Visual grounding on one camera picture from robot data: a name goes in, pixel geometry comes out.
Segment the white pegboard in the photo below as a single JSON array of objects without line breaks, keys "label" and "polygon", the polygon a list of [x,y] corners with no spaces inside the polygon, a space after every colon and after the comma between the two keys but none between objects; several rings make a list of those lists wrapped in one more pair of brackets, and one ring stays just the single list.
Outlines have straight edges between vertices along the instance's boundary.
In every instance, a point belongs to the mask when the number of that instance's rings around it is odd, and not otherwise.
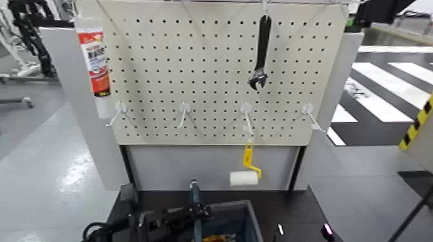
[{"label": "white pegboard", "polygon": [[[310,102],[317,115],[347,18],[341,5],[268,4],[269,78],[255,92],[247,80],[261,4],[83,1],[81,8],[104,21],[112,97],[130,108],[133,124],[120,118],[113,126],[120,144],[244,145],[244,102],[253,107],[256,144],[308,144],[311,121],[300,110]],[[177,129],[183,101],[191,112]]]}]

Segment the white stripe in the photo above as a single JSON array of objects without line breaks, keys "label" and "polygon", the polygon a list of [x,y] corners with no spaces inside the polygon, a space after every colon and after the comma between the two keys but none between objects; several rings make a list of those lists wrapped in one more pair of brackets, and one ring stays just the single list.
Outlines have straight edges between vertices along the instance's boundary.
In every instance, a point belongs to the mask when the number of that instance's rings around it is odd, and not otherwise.
[{"label": "white stripe", "polygon": [[433,53],[433,47],[431,46],[360,46],[358,52]]},{"label": "white stripe", "polygon": [[418,109],[423,108],[425,102],[430,98],[430,95],[425,91],[391,75],[369,62],[355,62],[352,68]]},{"label": "white stripe", "polygon": [[335,108],[334,116],[332,117],[333,123],[357,123],[357,119],[354,118],[344,107],[337,105]]},{"label": "white stripe", "polygon": [[332,140],[334,145],[337,146],[345,146],[346,143],[335,133],[335,130],[331,127],[328,128],[327,132],[328,137]]},{"label": "white stripe", "polygon": [[389,64],[391,66],[394,66],[395,68],[398,68],[404,72],[413,75],[418,79],[433,84],[433,71],[425,69],[424,67],[418,66],[417,64],[411,62],[391,62]]},{"label": "white stripe", "polygon": [[349,93],[353,92],[356,88],[355,100],[362,106],[368,109],[374,116],[379,118],[382,122],[411,122],[412,119],[396,109],[393,105],[383,100],[381,97],[374,94],[365,86],[349,77],[344,87]]}]

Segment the cable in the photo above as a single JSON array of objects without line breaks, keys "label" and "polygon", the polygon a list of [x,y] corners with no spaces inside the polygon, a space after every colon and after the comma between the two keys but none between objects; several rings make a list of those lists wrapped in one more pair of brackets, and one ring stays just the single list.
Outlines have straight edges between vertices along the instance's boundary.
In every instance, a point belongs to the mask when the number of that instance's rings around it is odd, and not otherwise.
[{"label": "cable", "polygon": [[103,223],[103,222],[91,222],[82,231],[82,236],[81,236],[82,237],[82,241],[87,241],[89,239],[88,238],[88,234],[87,234],[89,232],[89,229],[91,229],[93,227],[96,227],[96,226],[101,227],[101,228],[106,228],[107,224]]}]

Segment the pegboard hook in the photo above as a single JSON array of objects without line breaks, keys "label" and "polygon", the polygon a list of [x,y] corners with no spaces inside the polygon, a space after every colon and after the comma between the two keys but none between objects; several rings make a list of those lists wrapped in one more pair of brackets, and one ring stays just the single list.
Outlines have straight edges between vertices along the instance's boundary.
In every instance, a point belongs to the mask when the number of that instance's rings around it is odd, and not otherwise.
[{"label": "pegboard hook", "polygon": [[178,129],[184,126],[185,115],[191,112],[191,106],[187,102],[183,101],[179,104],[179,111],[182,113],[182,119],[180,120],[180,124],[177,126]]},{"label": "pegboard hook", "polygon": [[317,120],[313,117],[312,113],[314,110],[314,106],[311,103],[307,103],[302,107],[302,115],[308,115],[311,119],[311,122],[313,122],[313,124],[311,124],[311,127],[313,130],[319,130],[323,133],[326,133],[326,131],[324,131],[319,123],[317,122]]},{"label": "pegboard hook", "polygon": [[262,0],[263,15],[269,16],[269,12],[267,11],[267,1],[268,0]]},{"label": "pegboard hook", "polygon": [[253,107],[251,106],[251,104],[249,104],[247,102],[244,102],[240,106],[240,112],[245,114],[245,119],[247,120],[248,131],[251,135],[254,135],[253,129],[251,128],[251,122],[249,121],[249,116],[248,116],[248,114],[251,112],[251,110],[253,110]]},{"label": "pegboard hook", "polygon": [[117,102],[114,104],[114,110],[116,110],[116,114],[115,114],[114,117],[111,119],[110,123],[105,125],[105,126],[107,126],[107,127],[111,127],[111,126],[113,126],[114,121],[116,121],[117,117],[118,117],[120,114],[125,115],[126,118],[130,119],[129,116],[128,116],[128,107],[126,107],[126,104],[124,104],[123,102],[121,102],[121,101],[117,101]]}]

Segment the table top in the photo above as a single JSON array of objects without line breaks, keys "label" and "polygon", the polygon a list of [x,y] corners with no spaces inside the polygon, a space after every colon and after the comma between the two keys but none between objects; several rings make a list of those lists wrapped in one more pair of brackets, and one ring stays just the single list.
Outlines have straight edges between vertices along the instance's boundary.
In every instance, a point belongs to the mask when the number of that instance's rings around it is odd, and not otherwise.
[{"label": "table top", "polygon": [[[310,188],[300,192],[286,191],[200,191],[204,204],[249,200],[256,214],[264,241],[271,241],[277,224],[283,225],[282,241],[323,241],[320,229],[327,222]],[[189,191],[139,192],[139,210],[160,210],[188,205]],[[119,199],[111,210],[108,222],[124,218],[125,204]],[[113,236],[113,242],[129,239],[124,230]]]}]

